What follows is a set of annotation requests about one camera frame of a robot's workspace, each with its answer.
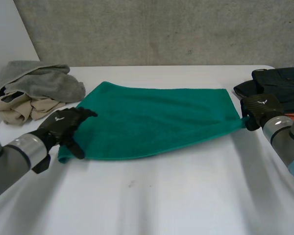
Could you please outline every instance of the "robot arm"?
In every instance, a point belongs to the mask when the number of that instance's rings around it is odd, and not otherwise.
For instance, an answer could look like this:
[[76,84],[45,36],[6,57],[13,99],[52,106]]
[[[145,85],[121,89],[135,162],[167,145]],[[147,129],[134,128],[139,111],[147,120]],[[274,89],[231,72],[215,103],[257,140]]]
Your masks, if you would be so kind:
[[75,130],[88,117],[97,114],[82,108],[71,108],[51,114],[36,131],[24,134],[4,147],[0,145],[0,195],[29,170],[37,174],[49,167],[49,150],[65,145],[77,158],[84,152],[73,140]]
[[294,176],[294,121],[284,115],[277,98],[258,94],[241,100],[243,117],[250,131],[262,127],[263,133],[289,172]]

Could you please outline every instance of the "folded gray cloth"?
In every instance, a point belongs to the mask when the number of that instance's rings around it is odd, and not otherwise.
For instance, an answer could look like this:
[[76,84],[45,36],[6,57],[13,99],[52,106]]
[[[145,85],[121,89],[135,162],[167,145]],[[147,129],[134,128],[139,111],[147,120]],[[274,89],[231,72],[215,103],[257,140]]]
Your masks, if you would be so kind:
[[23,124],[81,101],[85,87],[67,75],[67,65],[39,61],[11,61],[0,74],[0,113],[5,122]]
[[67,75],[69,66],[40,61],[11,61],[0,74],[0,96],[15,91],[31,98],[51,98],[77,102],[85,97],[85,87]]

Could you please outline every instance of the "pile of clothes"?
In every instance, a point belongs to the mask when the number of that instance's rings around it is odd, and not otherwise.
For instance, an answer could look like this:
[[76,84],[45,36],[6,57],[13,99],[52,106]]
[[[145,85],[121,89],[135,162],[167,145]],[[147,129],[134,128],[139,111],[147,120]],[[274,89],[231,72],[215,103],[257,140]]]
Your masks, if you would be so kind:
[[235,93],[242,98],[273,94],[282,104],[285,114],[294,119],[294,67],[255,70],[251,75],[253,80],[234,87]]
[[0,114],[4,122],[21,125],[37,120],[85,97],[82,82],[68,75],[67,65],[11,61],[0,74]]

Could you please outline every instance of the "black fabric pile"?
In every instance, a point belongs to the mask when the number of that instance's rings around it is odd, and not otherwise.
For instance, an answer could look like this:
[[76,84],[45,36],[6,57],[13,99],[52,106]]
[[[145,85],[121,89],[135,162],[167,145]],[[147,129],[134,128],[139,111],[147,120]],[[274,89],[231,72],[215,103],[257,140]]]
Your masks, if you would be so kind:
[[282,104],[285,113],[294,113],[294,67],[255,70],[251,76],[253,80],[234,87],[238,96],[274,94]]

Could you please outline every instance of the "white table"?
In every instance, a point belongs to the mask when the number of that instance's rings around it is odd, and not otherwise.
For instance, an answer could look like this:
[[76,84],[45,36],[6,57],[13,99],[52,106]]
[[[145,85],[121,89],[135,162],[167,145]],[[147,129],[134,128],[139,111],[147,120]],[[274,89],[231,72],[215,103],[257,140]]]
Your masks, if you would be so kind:
[[[80,67],[71,74],[87,93],[102,81],[226,88],[241,114],[232,89],[263,68],[271,67]],[[7,144],[41,122],[1,123],[0,141]],[[140,160],[54,160],[48,171],[29,172],[0,197],[0,235],[29,234],[294,235],[294,178],[261,130]]]

